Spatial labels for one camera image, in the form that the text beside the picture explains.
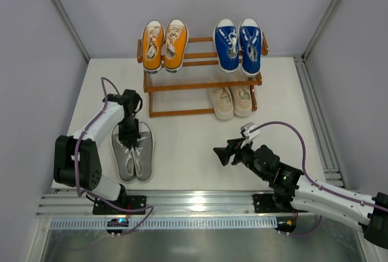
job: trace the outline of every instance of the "gray sneaker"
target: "gray sneaker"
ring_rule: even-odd
[[[118,126],[112,131],[112,147],[119,167],[120,178],[129,182],[135,178],[135,162],[133,153],[119,141]]]
[[[153,173],[154,142],[150,127],[139,122],[140,139],[138,147],[133,152],[135,160],[135,172],[139,181],[145,182],[151,179]]]

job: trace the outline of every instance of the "pair of shoes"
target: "pair of shoes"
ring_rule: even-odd
[[[217,118],[225,121],[235,115],[245,117],[252,112],[249,86],[217,87],[207,89]]]
[[[189,41],[189,31],[184,22],[174,19],[164,36],[163,25],[150,21],[143,30],[143,67],[153,74],[162,69],[162,46],[164,47],[164,67],[168,72],[177,72],[183,65],[183,56]]]
[[[119,140],[118,126],[112,132],[112,147],[115,154],[119,176],[124,182],[130,182],[135,177],[146,182],[153,173],[154,142],[150,127],[139,122],[138,146],[136,149],[128,149]]]
[[[259,24],[252,18],[245,19],[236,27],[229,19],[220,21],[213,32],[213,42],[216,47],[219,67],[225,73],[233,73],[239,66],[239,45],[242,49],[241,70],[248,77],[256,76],[261,66],[261,46],[263,33]]]

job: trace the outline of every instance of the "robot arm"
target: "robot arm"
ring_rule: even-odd
[[[142,100],[134,90],[128,89],[122,95],[109,94],[107,99],[104,113],[90,127],[86,128],[86,125],[72,136],[60,136],[56,140],[54,180],[75,187],[74,159],[78,158],[80,186],[109,201],[119,201],[125,199],[125,187],[103,174],[98,147],[117,125],[120,142],[129,149],[137,146],[140,135],[135,114],[139,104],[141,109]],[[78,156],[74,156],[77,140],[83,132],[86,133],[83,134]]]
[[[253,123],[241,128],[242,138],[230,139],[225,148],[214,148],[226,166],[243,163],[273,189],[273,201],[283,212],[306,210],[346,224],[364,234],[371,243],[388,249],[388,195],[376,197],[358,194],[318,180],[302,170],[286,165],[265,145],[252,150],[252,141],[259,135]]]

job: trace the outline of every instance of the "orange shoe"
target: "orange shoe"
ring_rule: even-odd
[[[156,73],[162,69],[163,40],[163,25],[159,21],[150,21],[144,28],[141,43],[143,47],[143,67],[148,73]]]
[[[183,56],[189,41],[189,31],[179,19],[170,22],[166,31],[164,67],[168,72],[177,72],[183,65]]]

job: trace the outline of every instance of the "white table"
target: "white table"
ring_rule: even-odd
[[[234,116],[220,121],[215,115],[168,116],[149,118],[148,97],[143,92],[142,65],[136,59],[92,59],[82,84],[69,134],[80,129],[101,108],[103,92],[100,77],[113,81],[120,92],[136,90],[144,101],[137,114],[146,122],[155,137],[153,177],[146,183],[137,180],[123,183],[119,179],[113,156],[110,135],[99,148],[103,172],[113,181],[132,190],[268,190],[244,165],[225,166],[219,162],[213,147],[226,146],[226,140],[240,137],[242,125],[253,121],[256,125],[268,121],[284,121],[295,126],[307,147],[306,167],[311,176],[324,181],[323,168],[303,99],[298,75],[292,58],[263,58],[262,86],[256,86],[258,110],[247,118]],[[108,93],[114,90],[107,84]],[[180,90],[154,93],[154,111],[161,109],[194,109],[211,107],[205,90]],[[294,133],[283,126],[261,130],[253,149],[266,144],[281,161],[301,168],[301,145]],[[66,188],[55,181],[52,188]]]

